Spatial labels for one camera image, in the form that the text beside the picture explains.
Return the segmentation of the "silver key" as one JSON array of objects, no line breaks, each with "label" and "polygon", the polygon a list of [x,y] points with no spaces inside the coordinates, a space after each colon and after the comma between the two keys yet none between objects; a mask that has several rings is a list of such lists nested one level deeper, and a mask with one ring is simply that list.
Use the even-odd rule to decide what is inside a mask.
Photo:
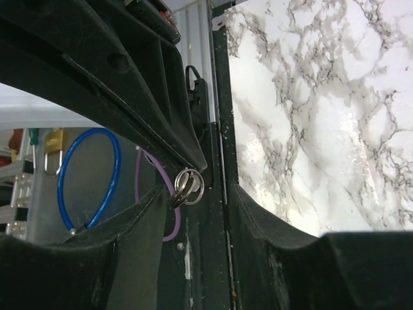
[{"label": "silver key", "polygon": [[171,207],[176,209],[182,205],[195,205],[203,197],[205,181],[200,172],[185,168],[175,178]]}]

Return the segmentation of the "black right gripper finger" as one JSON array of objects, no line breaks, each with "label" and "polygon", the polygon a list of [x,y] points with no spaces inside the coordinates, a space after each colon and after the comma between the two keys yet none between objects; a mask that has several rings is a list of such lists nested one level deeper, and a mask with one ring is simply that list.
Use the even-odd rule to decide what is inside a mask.
[{"label": "black right gripper finger", "polygon": [[1,237],[2,309],[155,309],[168,194],[137,204],[63,243]]},{"label": "black right gripper finger", "polygon": [[411,309],[412,233],[311,236],[229,190],[240,309]]}]

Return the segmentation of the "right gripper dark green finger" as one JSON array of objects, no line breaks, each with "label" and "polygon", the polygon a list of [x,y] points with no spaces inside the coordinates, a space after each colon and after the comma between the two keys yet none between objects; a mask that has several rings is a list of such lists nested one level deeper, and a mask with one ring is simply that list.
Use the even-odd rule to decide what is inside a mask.
[{"label": "right gripper dark green finger", "polygon": [[163,1],[2,1],[1,82],[203,171],[180,39]]}]

